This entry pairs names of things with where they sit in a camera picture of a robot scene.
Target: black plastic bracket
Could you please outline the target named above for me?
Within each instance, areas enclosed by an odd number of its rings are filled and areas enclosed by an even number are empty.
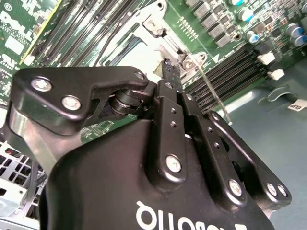
[[[187,156],[182,107],[177,93],[166,80],[160,80],[154,95],[155,109],[146,174],[151,183],[171,192],[187,178]]]
[[[191,134],[196,142],[197,153],[213,200],[229,211],[245,206],[246,191],[240,189],[234,194],[230,189],[231,183],[237,183],[241,188],[244,186],[212,122],[202,117],[196,101],[188,98],[185,92],[179,97],[185,112],[186,132]]]
[[[258,206],[262,210],[278,210],[289,205],[292,200],[290,191],[226,121],[214,111],[204,116],[216,126],[228,148],[230,160],[239,168],[238,174],[245,189]]]
[[[34,79],[44,79],[52,89],[33,88]],[[22,114],[60,135],[73,135],[83,127],[105,120],[103,109],[119,90],[144,90],[146,76],[134,67],[30,68],[18,71],[12,80],[11,101]],[[66,96],[77,98],[81,107],[69,110]]]

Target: screw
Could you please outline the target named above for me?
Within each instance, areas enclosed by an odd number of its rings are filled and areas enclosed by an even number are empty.
[[[236,196],[241,196],[242,195],[242,189],[240,187],[240,185],[237,183],[237,181],[231,179],[229,180],[229,187],[231,189],[231,191],[233,192],[233,194],[235,194]]]
[[[177,173],[181,170],[181,163],[180,161],[171,155],[166,157],[166,165],[170,169],[170,171]]]
[[[186,68],[186,69],[190,69],[192,66],[193,66],[193,63],[192,63],[191,61],[187,61],[187,62],[184,64],[184,68]]]
[[[139,73],[139,72],[135,72],[134,74],[135,74],[135,76],[137,76],[141,80],[143,80],[145,78],[144,75]]]
[[[272,184],[267,183],[267,188],[273,196],[277,196],[277,191]]]
[[[81,107],[80,101],[72,96],[67,96],[62,99],[62,104],[69,110],[78,110]]]
[[[190,94],[187,94],[187,98],[188,98],[190,101],[193,101],[193,97],[192,97]]]
[[[284,196],[288,196],[286,190],[281,185],[277,185],[277,188]]]
[[[172,88],[173,88],[172,84],[171,84],[171,83],[169,83],[169,82],[165,82],[165,85],[166,85],[168,88],[170,88],[170,89],[172,89]]]
[[[52,89],[50,82],[41,78],[32,80],[31,85],[34,89],[41,92],[47,92]]]
[[[217,121],[220,120],[219,117],[218,117],[216,114],[212,114],[212,116],[213,116],[213,118],[214,118],[215,120],[217,120]]]

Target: motherboard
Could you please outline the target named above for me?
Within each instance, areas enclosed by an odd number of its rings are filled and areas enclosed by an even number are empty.
[[[23,68],[129,65],[156,81],[167,58],[205,113],[218,103],[200,69],[232,102],[303,59],[306,32],[306,0],[0,0],[0,104],[8,104],[12,76]],[[134,119],[85,127],[82,141]],[[24,186],[29,160],[12,157],[4,142],[0,178],[13,167],[11,181],[23,177],[17,184]]]

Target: electrolytic capacitor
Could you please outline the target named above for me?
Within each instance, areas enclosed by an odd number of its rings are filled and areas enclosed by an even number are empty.
[[[255,44],[259,41],[258,35],[256,35],[253,31],[248,31],[246,34],[246,39],[249,43]]]
[[[298,38],[303,34],[303,28],[295,23],[291,23],[286,28],[286,34],[293,38]]]
[[[229,3],[234,6],[239,6],[243,3],[243,0],[229,0]]]
[[[302,35],[300,37],[291,37],[291,43],[294,44],[296,47],[302,46],[307,41],[307,36]]]
[[[307,3],[305,3],[302,7],[302,12],[307,13]]]
[[[254,11],[244,7],[238,12],[238,17],[244,22],[249,22],[254,16]]]

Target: mounting hole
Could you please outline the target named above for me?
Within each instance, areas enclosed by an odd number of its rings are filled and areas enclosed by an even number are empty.
[[[212,116],[213,116],[213,118],[214,118],[215,120],[217,120],[217,121],[220,120],[219,117],[218,117],[216,114],[212,114]]]
[[[170,125],[171,125],[171,127],[173,127],[173,128],[176,128],[176,127],[177,127],[177,124],[176,124],[175,121],[172,121],[172,122],[170,123]]]
[[[238,41],[238,40],[240,40],[240,39],[241,39],[241,35],[237,34],[237,35],[235,36],[235,40]]]
[[[140,72],[135,72],[134,74],[135,74],[135,76],[137,76],[137,77],[138,77],[139,79],[141,79],[141,80],[144,80],[144,79],[145,79],[144,74],[142,74],[142,73],[140,73]]]

